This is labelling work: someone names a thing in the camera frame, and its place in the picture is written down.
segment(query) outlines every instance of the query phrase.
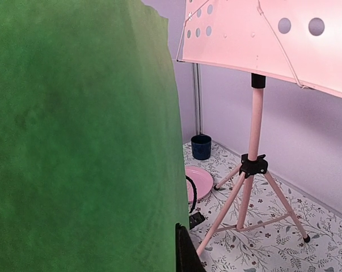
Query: pink plate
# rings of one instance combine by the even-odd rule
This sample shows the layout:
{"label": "pink plate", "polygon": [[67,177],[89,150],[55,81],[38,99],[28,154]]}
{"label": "pink plate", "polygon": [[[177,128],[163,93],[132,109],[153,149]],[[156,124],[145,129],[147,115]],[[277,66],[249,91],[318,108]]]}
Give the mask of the pink plate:
{"label": "pink plate", "polygon": [[[188,176],[196,185],[197,189],[197,200],[205,197],[212,189],[213,186],[213,178],[209,172],[206,170],[195,167],[195,166],[187,166],[185,168],[186,176]],[[188,193],[188,202],[193,201],[193,190],[191,183],[187,182],[187,193]]]}

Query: floral floor mat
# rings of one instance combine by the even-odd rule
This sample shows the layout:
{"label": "floral floor mat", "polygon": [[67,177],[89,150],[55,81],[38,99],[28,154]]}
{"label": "floral floor mat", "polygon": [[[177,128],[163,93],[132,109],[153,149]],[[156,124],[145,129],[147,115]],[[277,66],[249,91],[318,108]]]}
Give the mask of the floral floor mat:
{"label": "floral floor mat", "polygon": [[[218,183],[240,158],[212,145],[211,158],[198,161],[192,157],[191,145],[184,145],[185,164],[207,170]],[[246,224],[252,225],[285,214],[284,207],[263,176],[256,175]],[[212,190],[198,201],[206,221],[190,231],[197,247],[211,227],[221,207],[230,194],[237,176],[228,181],[220,191]],[[280,183],[282,191],[311,237],[308,244],[291,218],[260,227],[252,231],[223,231],[215,234],[201,255],[202,264],[209,272],[342,272],[342,219]],[[242,190],[226,215],[223,225],[236,224]]]}

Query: blue container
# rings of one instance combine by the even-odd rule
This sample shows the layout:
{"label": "blue container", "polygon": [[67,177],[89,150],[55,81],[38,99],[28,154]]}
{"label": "blue container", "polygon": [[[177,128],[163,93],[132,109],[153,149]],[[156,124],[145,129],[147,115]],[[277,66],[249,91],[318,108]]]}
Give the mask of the blue container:
{"label": "blue container", "polygon": [[191,138],[192,156],[196,160],[207,160],[211,156],[211,137],[205,134]]}

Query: music stand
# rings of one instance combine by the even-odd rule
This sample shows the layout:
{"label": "music stand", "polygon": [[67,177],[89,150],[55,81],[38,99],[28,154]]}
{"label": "music stand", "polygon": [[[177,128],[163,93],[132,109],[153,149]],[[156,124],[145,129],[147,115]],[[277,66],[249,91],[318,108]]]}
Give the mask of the music stand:
{"label": "music stand", "polygon": [[[337,7],[334,6],[334,12],[338,10],[338,17],[333,17],[331,11],[331,5],[336,5],[336,2],[329,0],[311,0],[308,3],[303,0],[262,2],[263,6],[260,0],[187,0],[177,61],[249,72],[253,88],[248,153],[242,155],[241,163],[214,187],[218,190],[237,173],[240,175],[197,248],[198,255],[216,232],[229,229],[249,231],[287,217],[292,218],[303,240],[306,243],[310,241],[291,205],[269,173],[265,155],[258,156],[265,77],[293,82],[303,89],[312,88],[342,98],[342,0],[338,1]],[[305,42],[303,48],[297,47],[300,41]],[[183,58],[179,59],[182,42]],[[338,54],[322,55],[326,48],[337,50]],[[287,213],[255,226],[244,227],[256,174],[264,175]],[[218,228],[243,184],[237,224]]]}

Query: lavender wall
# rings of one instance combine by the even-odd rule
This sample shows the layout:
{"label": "lavender wall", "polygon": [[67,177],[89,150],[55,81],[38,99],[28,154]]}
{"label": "lavender wall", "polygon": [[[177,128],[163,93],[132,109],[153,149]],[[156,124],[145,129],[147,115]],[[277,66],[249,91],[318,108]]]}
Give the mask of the lavender wall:
{"label": "lavender wall", "polygon": [[[168,47],[172,59],[177,55],[185,16],[185,0],[142,0],[155,8],[160,16],[168,19]],[[183,142],[189,142],[196,134],[195,101],[193,95],[192,65],[174,61],[178,88]]]}
{"label": "lavender wall", "polygon": [[[202,66],[204,133],[247,153],[251,76]],[[267,78],[260,153],[272,173],[342,214],[342,99]]]}

